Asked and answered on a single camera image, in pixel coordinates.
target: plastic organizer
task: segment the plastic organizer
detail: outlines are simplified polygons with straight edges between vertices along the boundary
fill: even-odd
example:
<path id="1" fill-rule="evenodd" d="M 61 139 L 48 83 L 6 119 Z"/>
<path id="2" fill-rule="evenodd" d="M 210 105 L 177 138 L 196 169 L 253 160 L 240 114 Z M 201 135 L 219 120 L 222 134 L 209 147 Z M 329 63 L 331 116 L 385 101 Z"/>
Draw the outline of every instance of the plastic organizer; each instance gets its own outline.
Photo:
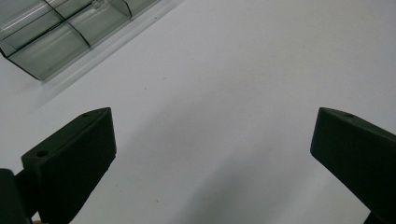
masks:
<path id="1" fill-rule="evenodd" d="M 32 77 L 45 80 L 132 16 L 123 0 L 25 1 L 0 21 L 0 50 Z"/>

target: white surface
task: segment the white surface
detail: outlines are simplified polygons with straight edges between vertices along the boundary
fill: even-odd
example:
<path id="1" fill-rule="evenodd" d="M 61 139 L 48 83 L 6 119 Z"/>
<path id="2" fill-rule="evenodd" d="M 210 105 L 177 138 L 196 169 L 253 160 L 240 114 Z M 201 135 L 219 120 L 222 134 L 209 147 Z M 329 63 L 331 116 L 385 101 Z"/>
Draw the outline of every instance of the white surface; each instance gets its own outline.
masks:
<path id="1" fill-rule="evenodd" d="M 396 2 L 179 3 L 73 81 L 0 59 L 1 166 L 111 106 L 118 157 L 73 223 L 361 224 L 309 147 L 320 106 L 396 133 Z"/>

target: white table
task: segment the white table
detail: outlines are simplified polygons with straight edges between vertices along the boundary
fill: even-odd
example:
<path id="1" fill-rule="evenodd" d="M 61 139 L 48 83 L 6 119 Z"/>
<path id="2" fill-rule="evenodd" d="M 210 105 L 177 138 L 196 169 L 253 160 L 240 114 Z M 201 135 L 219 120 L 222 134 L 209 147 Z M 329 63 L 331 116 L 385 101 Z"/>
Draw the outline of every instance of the white table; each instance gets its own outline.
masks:
<path id="1" fill-rule="evenodd" d="M 396 133 L 395 11 L 163 0 L 108 40 L 120 49 L 82 59 L 95 67 L 40 83 L 1 58 L 1 167 L 19 172 L 24 152 L 110 106 L 117 158 L 73 223 L 361 224 L 367 208 L 309 148 L 320 106 Z"/>

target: transparent plastic container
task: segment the transparent plastic container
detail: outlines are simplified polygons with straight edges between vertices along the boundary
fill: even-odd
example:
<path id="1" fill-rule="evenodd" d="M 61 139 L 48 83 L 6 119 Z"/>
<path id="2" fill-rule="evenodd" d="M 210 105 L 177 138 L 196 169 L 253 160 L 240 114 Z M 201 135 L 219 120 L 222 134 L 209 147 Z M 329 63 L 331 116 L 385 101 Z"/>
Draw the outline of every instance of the transparent plastic container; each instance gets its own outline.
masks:
<path id="1" fill-rule="evenodd" d="M 123 0 L 24 0 L 0 6 L 0 50 L 45 80 L 132 18 Z"/>

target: screw hole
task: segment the screw hole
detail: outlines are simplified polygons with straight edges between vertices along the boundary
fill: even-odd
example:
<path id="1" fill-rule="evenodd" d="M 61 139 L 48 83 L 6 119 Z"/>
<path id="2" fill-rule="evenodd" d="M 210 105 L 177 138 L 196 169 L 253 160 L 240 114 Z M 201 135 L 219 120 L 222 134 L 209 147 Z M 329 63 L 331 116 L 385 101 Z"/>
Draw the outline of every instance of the screw hole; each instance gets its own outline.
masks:
<path id="1" fill-rule="evenodd" d="M 39 152 L 37 152 L 37 157 L 45 157 L 45 156 L 47 156 L 48 154 L 50 154 L 48 151 L 39 151 Z"/>

